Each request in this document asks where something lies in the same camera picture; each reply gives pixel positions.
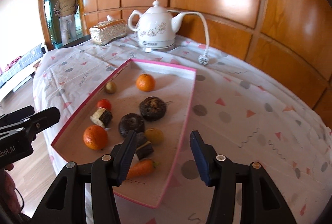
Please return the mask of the operator hand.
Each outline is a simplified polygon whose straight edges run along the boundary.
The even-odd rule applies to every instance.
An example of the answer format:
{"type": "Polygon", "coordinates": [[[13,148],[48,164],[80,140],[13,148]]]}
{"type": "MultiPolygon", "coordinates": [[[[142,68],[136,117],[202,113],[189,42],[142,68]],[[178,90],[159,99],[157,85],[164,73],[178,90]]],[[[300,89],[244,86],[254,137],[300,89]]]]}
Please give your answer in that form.
{"type": "Polygon", "coordinates": [[[12,171],[13,168],[13,163],[1,168],[1,206],[10,211],[14,216],[18,216],[21,206],[15,193],[15,182],[9,174],[9,171],[12,171]]]}

